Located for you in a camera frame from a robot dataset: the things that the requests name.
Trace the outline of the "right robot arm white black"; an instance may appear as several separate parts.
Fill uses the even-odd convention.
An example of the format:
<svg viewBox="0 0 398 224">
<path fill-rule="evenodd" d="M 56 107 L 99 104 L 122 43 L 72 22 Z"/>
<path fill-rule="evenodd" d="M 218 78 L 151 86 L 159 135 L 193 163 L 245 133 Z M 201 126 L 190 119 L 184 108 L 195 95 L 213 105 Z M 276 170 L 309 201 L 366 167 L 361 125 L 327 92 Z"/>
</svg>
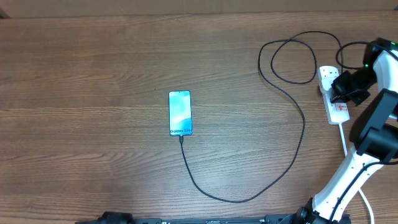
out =
<svg viewBox="0 0 398 224">
<path fill-rule="evenodd" d="M 383 166 L 397 164 L 397 43 L 378 38 L 366 42 L 363 66 L 329 81 L 320 75 L 324 102 L 334 107 L 352 101 L 360 105 L 369 88 L 378 85 L 378 94 L 353 123 L 348 153 L 327 185 L 306 206 L 286 216 L 282 223 L 349 223 L 343 214 L 363 184 Z"/>
</svg>

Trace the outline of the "Galaxy smartphone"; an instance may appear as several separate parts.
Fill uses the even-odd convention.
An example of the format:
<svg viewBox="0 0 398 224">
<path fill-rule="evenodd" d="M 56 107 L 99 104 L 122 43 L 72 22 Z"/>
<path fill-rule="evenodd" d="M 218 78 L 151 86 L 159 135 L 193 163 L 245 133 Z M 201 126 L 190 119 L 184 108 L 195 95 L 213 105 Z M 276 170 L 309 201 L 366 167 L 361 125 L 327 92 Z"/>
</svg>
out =
<svg viewBox="0 0 398 224">
<path fill-rule="evenodd" d="M 169 93 L 169 131 L 171 136 L 193 134 L 192 98 L 189 90 Z"/>
</svg>

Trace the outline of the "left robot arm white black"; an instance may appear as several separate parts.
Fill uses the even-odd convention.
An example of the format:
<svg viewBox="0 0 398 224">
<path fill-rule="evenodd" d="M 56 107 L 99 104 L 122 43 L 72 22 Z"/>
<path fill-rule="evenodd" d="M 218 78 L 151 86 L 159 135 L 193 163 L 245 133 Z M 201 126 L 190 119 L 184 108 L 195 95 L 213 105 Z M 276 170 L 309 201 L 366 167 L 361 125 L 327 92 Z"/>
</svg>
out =
<svg viewBox="0 0 398 224">
<path fill-rule="evenodd" d="M 135 224 L 132 214 L 121 212 L 104 212 L 97 221 L 99 224 Z"/>
</svg>

